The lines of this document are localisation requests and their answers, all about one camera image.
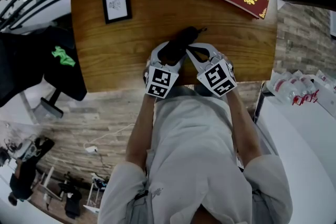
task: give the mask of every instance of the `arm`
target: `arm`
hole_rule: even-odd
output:
[[[19,177],[20,177],[21,165],[22,165],[22,160],[21,160],[21,159],[17,159],[16,162],[17,162],[17,166],[16,166],[16,169],[15,169],[14,176],[15,176],[17,179],[19,179]]]
[[[254,158],[261,156],[257,132],[237,89],[228,92],[226,96],[231,111],[233,141],[246,167]]]
[[[151,148],[155,98],[145,94],[126,148],[126,161],[145,170],[147,150]]]

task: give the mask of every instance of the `framed picture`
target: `framed picture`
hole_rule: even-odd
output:
[[[132,18],[130,0],[103,0],[106,24]]]

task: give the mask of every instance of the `white cable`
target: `white cable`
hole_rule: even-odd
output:
[[[107,133],[107,134],[105,134],[105,135],[103,135],[103,136],[101,136],[101,137],[98,137],[98,138],[93,139],[93,140],[90,141],[90,142],[85,142],[85,143],[83,144],[83,148],[84,148],[84,150],[86,150],[85,145],[87,145],[87,144],[92,144],[94,141],[96,141],[96,140],[98,140],[98,139],[102,139],[102,138],[104,138],[105,136],[108,136],[108,135],[110,135],[110,134],[111,134],[111,135],[117,134],[117,133],[119,133],[119,132],[121,132],[121,131],[127,129],[128,127],[130,127],[130,126],[132,126],[132,125],[134,125],[134,123],[131,123],[130,125],[124,127],[123,129],[120,129],[120,130],[116,131],[115,133]]]

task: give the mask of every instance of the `black chair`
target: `black chair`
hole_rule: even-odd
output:
[[[35,35],[0,34],[0,107],[42,81],[44,55]]]
[[[57,27],[48,27],[42,35],[47,47],[44,78],[56,88],[56,91],[50,100],[41,98],[41,105],[51,114],[61,118],[63,111],[55,106],[60,93],[63,92],[71,98],[81,101],[85,97],[87,90],[79,66],[73,33]],[[56,50],[56,46],[64,49],[66,54],[75,61],[73,67],[62,65],[60,57],[52,55],[51,52]]]
[[[62,65],[52,52],[56,46],[74,60],[74,66]],[[61,92],[81,101],[86,93],[79,66],[74,35],[57,27],[48,27],[29,35],[0,34],[0,107],[13,96],[37,85],[42,77],[56,88],[50,100],[41,105],[58,118],[63,111],[55,106]]]

